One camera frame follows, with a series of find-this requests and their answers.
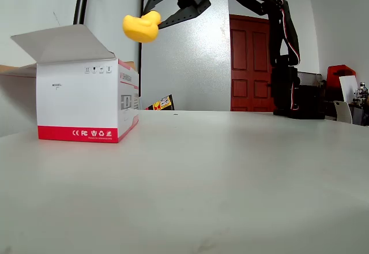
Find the white board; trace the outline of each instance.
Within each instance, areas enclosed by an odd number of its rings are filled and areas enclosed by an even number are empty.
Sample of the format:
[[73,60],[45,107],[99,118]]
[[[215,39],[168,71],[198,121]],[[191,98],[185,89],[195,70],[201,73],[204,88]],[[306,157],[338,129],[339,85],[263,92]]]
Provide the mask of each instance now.
[[358,88],[356,77],[353,76],[341,76],[340,77],[342,94],[344,95],[344,101],[351,103],[355,98],[355,91]]

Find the door panel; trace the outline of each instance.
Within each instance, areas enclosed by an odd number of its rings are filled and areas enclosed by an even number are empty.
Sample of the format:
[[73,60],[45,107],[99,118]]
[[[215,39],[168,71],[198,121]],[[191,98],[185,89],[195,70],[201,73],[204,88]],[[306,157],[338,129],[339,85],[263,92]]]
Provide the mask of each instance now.
[[230,15],[232,111],[273,111],[269,20]]

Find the open box flap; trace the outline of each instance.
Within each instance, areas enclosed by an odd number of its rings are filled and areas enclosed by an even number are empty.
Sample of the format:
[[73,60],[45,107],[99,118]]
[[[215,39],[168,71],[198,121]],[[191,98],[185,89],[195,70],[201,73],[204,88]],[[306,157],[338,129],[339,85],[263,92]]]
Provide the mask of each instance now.
[[115,58],[85,25],[24,33],[12,39],[40,64]]

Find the table surface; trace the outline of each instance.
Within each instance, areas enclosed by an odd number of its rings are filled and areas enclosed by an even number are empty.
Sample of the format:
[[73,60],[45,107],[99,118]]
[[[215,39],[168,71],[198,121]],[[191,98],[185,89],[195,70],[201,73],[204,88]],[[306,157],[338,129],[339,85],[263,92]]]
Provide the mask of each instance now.
[[368,135],[142,111],[119,144],[4,137],[0,254],[367,254]]

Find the chair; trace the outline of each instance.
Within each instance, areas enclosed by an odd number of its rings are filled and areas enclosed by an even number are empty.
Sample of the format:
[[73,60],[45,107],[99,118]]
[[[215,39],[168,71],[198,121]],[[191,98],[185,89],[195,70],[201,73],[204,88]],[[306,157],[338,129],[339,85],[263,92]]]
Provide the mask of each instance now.
[[337,112],[337,121],[352,124],[352,115],[347,102],[333,101]]

